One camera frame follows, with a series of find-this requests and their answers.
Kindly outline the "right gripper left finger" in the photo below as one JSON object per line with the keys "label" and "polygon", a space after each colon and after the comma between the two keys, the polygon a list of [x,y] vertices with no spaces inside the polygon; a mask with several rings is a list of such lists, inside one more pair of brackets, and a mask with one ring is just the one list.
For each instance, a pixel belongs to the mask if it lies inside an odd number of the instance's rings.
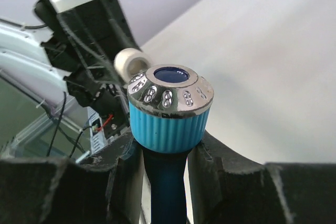
{"label": "right gripper left finger", "polygon": [[81,164],[2,159],[1,223],[138,223],[143,170],[130,131]]}

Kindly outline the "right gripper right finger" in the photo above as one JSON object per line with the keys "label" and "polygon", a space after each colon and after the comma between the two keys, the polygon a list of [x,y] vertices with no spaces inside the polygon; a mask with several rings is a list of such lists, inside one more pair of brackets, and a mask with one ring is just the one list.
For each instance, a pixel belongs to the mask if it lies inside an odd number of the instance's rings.
{"label": "right gripper right finger", "polygon": [[195,223],[335,223],[334,164],[259,164],[205,133],[188,173]]}

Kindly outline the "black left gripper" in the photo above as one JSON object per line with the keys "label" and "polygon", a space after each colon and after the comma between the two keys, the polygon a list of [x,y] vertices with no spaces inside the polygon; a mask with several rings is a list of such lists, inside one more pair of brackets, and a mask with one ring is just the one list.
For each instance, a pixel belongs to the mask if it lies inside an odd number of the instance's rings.
{"label": "black left gripper", "polygon": [[129,127],[125,89],[108,81],[106,69],[86,51],[113,61],[121,50],[139,48],[119,0],[92,0],[62,13],[39,0],[34,12],[52,30],[41,46],[52,66],[70,73],[63,77],[69,94],[99,114],[107,139],[120,136]]}

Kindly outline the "white pipe elbow fitting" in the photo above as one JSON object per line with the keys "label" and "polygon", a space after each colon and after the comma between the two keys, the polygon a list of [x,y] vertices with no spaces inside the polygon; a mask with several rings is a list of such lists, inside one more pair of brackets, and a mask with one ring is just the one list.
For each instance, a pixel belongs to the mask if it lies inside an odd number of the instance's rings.
{"label": "white pipe elbow fitting", "polygon": [[121,79],[128,83],[135,75],[150,68],[152,60],[140,50],[126,48],[115,56],[113,65]]}

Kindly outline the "blue water faucet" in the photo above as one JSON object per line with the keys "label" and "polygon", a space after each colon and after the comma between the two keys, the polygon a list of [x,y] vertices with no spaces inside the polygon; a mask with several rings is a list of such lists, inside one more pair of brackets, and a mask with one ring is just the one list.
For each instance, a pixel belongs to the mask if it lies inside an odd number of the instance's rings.
{"label": "blue water faucet", "polygon": [[187,156],[204,136],[214,89],[188,67],[156,65],[130,80],[127,95],[150,183],[151,221],[186,223]]}

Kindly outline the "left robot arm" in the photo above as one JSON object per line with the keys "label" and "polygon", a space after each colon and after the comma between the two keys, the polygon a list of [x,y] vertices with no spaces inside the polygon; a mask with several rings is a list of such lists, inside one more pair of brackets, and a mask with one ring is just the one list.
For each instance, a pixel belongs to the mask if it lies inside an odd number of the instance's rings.
{"label": "left robot arm", "polygon": [[23,28],[1,29],[1,65],[46,79],[116,125],[128,125],[129,113],[117,87],[129,82],[117,68],[127,53],[138,53],[119,0],[91,0],[58,13],[39,0],[36,15],[51,30],[48,41],[26,36]]}

